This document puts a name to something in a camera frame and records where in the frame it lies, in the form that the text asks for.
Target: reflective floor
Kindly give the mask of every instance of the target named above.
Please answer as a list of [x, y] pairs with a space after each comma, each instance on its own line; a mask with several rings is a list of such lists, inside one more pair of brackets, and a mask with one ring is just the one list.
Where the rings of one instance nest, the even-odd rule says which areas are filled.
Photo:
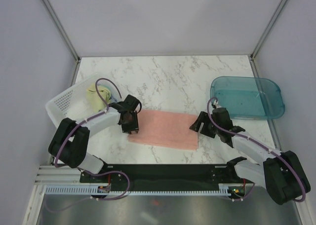
[[[50, 209], [58, 210], [85, 196], [46, 195]], [[128, 196], [116, 201], [87, 200], [60, 212], [42, 208], [43, 225], [297, 225], [293, 202], [275, 204], [256, 187], [243, 202], [213, 196]]]

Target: teal container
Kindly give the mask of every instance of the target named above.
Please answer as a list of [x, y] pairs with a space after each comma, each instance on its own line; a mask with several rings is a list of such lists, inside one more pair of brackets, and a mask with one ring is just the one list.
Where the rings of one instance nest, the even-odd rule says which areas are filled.
[[231, 118], [277, 119], [285, 111], [280, 88], [266, 78], [218, 77], [212, 82], [210, 97], [216, 97]]

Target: pink towel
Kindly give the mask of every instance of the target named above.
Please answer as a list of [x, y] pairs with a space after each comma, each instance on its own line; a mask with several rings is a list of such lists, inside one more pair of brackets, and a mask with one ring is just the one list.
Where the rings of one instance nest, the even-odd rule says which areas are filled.
[[198, 134], [189, 129], [196, 115], [142, 110], [137, 116], [139, 132], [128, 135], [130, 142], [180, 150], [198, 149]]

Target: white laundry basket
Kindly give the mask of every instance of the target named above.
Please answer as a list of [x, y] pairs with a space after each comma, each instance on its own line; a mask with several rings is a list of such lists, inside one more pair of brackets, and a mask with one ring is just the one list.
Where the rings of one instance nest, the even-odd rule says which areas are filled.
[[[88, 117], [94, 113], [91, 105], [86, 99], [86, 91], [92, 83], [95, 83], [97, 79], [103, 77], [106, 76], [100, 73], [95, 73], [85, 80], [66, 89], [64, 92], [58, 94], [46, 103], [45, 108], [47, 113], [56, 128], [59, 126], [62, 119], [66, 117], [76, 120]], [[106, 80], [101, 80], [98, 84], [109, 88], [114, 98], [120, 101], [119, 94], [111, 83]]]

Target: white marble tabletop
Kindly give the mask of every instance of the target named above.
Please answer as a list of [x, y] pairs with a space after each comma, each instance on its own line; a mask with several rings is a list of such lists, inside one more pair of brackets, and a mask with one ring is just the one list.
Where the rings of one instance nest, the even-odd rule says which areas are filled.
[[[206, 110], [212, 81], [219, 76], [253, 77], [247, 56], [155, 56], [83, 58], [76, 82], [99, 72], [111, 79], [123, 98], [131, 94], [143, 109], [198, 115]], [[266, 121], [233, 120], [253, 137], [274, 147]], [[204, 135], [198, 149], [176, 150], [130, 143], [119, 125], [89, 140], [88, 152], [107, 163], [226, 163], [237, 150]]]

